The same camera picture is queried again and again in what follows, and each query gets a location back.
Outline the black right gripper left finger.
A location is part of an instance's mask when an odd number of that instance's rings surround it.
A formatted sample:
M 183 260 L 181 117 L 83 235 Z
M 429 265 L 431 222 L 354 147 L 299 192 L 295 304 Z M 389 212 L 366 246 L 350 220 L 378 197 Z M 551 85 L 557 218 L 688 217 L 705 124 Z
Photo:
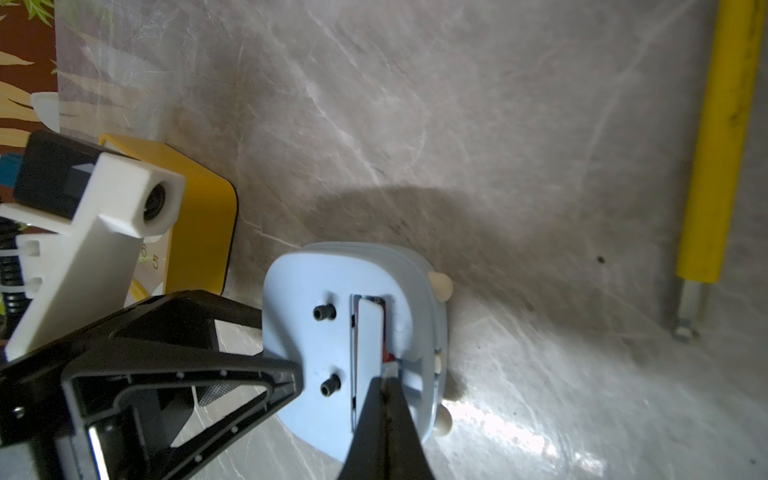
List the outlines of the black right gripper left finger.
M 374 378 L 368 389 L 352 444 L 339 479 L 383 479 L 386 413 L 383 380 Z

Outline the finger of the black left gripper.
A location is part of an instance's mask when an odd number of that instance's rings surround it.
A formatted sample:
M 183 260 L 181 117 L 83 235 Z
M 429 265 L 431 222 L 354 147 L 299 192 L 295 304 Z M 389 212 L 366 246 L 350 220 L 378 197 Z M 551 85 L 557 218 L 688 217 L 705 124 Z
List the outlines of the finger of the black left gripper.
M 99 360 L 208 358 L 219 352 L 217 321 L 261 329 L 262 313 L 202 290 L 154 296 L 89 327 L 77 351 Z
M 62 373 L 80 479 L 188 479 L 296 398 L 291 361 L 115 338 L 95 343 Z M 207 387 L 252 386 L 257 394 L 176 445 Z

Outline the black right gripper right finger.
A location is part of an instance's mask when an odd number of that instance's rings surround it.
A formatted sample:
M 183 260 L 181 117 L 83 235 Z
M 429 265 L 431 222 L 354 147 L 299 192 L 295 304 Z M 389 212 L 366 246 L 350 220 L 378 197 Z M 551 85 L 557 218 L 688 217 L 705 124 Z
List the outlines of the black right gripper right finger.
M 385 381 L 385 478 L 433 479 L 402 384 Z

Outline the light blue battery cover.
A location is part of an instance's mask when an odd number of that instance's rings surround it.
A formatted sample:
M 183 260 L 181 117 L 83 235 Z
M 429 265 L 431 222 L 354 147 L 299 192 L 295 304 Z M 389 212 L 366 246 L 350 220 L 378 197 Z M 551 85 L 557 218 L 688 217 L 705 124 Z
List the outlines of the light blue battery cover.
M 384 346 L 384 306 L 360 297 L 356 303 L 355 387 L 356 414 L 362 408 L 371 381 L 381 374 Z

